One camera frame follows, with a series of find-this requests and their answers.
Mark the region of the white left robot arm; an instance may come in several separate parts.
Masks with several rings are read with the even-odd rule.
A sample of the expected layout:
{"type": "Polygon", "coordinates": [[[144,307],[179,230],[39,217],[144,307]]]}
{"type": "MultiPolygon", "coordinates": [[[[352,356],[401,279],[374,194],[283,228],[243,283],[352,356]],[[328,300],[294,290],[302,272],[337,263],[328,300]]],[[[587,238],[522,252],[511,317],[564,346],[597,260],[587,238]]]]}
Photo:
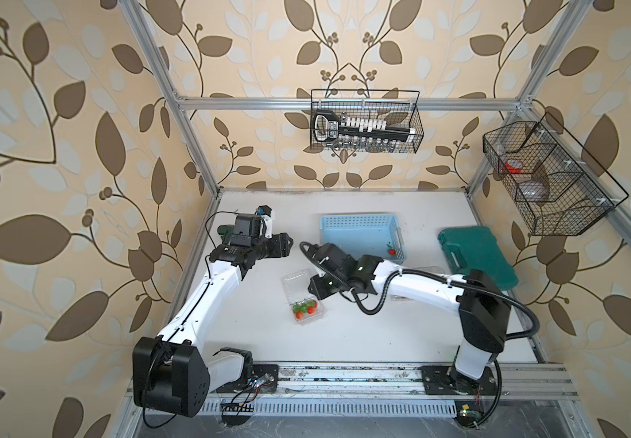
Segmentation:
{"type": "Polygon", "coordinates": [[[154,338],[141,338],[132,352],[134,403],[143,410],[193,417],[210,392],[220,388],[250,390],[269,384],[273,374],[257,376],[252,354],[222,348],[202,357],[204,344],[226,300],[255,262],[288,257],[294,240],[281,233],[258,237],[248,246],[217,246],[207,273],[175,317],[154,338]]]}

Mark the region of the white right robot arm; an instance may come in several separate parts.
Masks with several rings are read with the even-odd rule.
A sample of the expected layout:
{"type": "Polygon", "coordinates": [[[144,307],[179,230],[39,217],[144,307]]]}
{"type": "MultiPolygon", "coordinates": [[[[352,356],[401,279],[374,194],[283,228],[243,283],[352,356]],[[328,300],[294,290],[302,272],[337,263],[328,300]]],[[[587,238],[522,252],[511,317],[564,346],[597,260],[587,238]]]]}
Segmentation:
{"type": "Polygon", "coordinates": [[[458,317],[463,341],[450,371],[455,379],[479,381],[486,366],[504,352],[505,343],[530,339],[541,328],[528,306],[501,292],[481,270],[466,276],[433,274],[374,255],[355,259],[331,243],[302,242],[299,249],[318,270],[308,286],[317,299],[340,294],[363,314],[375,316],[392,295],[458,317]]]}

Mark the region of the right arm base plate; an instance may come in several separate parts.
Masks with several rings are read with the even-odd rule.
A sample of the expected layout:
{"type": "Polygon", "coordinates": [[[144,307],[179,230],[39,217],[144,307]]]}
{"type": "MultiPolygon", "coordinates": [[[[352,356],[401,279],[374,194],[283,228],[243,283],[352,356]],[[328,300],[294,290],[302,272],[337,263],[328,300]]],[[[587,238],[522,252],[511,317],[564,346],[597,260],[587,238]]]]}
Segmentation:
{"type": "Polygon", "coordinates": [[[491,396],[499,389],[497,378],[488,366],[479,380],[457,372],[452,365],[427,365],[419,368],[419,371],[427,395],[491,396]]]}

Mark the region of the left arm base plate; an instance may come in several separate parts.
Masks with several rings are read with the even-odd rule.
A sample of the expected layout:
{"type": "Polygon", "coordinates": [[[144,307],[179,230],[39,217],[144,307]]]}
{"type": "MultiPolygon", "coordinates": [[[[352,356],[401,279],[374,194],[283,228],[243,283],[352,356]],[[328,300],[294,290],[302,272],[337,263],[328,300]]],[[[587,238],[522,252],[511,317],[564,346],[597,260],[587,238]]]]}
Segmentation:
{"type": "Polygon", "coordinates": [[[275,363],[257,363],[238,369],[230,364],[211,364],[208,370],[211,378],[209,393],[237,393],[249,389],[251,383],[270,375],[272,381],[266,381],[259,387],[260,394],[263,394],[276,391],[280,367],[275,363]]]}

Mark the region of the clear clamshell container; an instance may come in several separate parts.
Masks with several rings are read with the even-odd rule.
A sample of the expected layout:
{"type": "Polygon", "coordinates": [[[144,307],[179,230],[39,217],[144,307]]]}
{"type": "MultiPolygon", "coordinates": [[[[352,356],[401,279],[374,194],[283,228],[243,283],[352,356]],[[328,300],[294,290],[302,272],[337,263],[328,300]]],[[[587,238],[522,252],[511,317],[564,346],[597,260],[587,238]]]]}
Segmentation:
{"type": "Polygon", "coordinates": [[[315,270],[312,268],[302,269],[295,273],[286,275],[282,277],[281,283],[284,290],[284,294],[286,295],[286,300],[288,303],[288,307],[292,313],[293,319],[295,323],[303,325],[306,323],[313,322],[317,319],[322,319],[326,313],[326,308],[320,302],[319,299],[316,298],[315,295],[309,292],[310,280],[313,276],[316,276],[315,270]],[[319,304],[319,312],[312,319],[308,319],[306,321],[296,321],[291,310],[291,305],[296,303],[297,301],[301,301],[303,299],[316,299],[319,304]]]}
{"type": "Polygon", "coordinates": [[[445,286],[434,277],[447,277],[445,271],[440,266],[425,266],[424,268],[406,268],[403,270],[400,280],[396,279],[391,284],[388,295],[395,300],[412,299],[419,302],[432,304],[449,303],[445,286]]]}

